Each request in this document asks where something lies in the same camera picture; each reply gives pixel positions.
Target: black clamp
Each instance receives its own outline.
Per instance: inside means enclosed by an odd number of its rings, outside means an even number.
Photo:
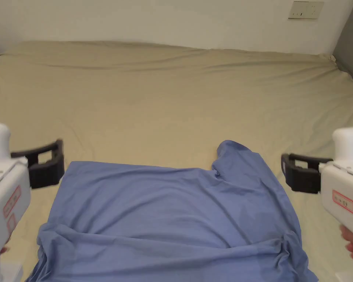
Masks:
[[[38,155],[51,151],[51,159],[39,163]],[[25,157],[28,160],[30,186],[32,189],[56,185],[64,175],[63,140],[29,151],[13,152],[12,158]]]
[[[307,163],[307,168],[296,166],[296,160]],[[281,169],[286,184],[295,192],[317,194],[320,192],[319,164],[333,159],[312,158],[296,154],[281,156]]]

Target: red label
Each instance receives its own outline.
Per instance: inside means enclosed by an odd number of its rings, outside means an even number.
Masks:
[[[345,208],[347,211],[353,214],[353,200],[345,197],[343,194],[332,190],[332,200],[339,206]]]
[[[4,206],[3,213],[4,217],[7,218],[16,205],[18,199],[21,197],[21,187],[18,185],[16,190],[14,190],[12,196],[10,196],[8,202]]]
[[[9,217],[9,220],[7,222],[7,228],[8,228],[8,232],[9,234],[12,234],[12,232],[14,231],[14,229],[16,228],[17,222],[16,222],[16,218],[14,216],[14,214],[12,214]]]

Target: bed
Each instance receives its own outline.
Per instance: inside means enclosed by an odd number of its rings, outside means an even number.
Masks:
[[[299,217],[309,268],[320,281],[353,268],[338,223],[317,195],[293,193],[284,152],[332,156],[332,132],[353,126],[353,80],[334,57],[202,50],[143,43],[24,42],[0,56],[0,122],[11,150],[63,138],[66,167],[93,160],[210,169],[218,145],[258,152]],[[24,277],[58,187],[32,191],[3,255]]]

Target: electrical outlet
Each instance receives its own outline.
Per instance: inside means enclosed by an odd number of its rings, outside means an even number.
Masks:
[[[318,19],[324,2],[294,1],[289,19]]]
[[[306,6],[306,18],[318,19],[323,6],[324,2],[308,2]]]

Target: cloth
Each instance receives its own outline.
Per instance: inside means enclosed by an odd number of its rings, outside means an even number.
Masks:
[[[217,152],[209,171],[72,162],[27,281],[317,281],[264,160]]]

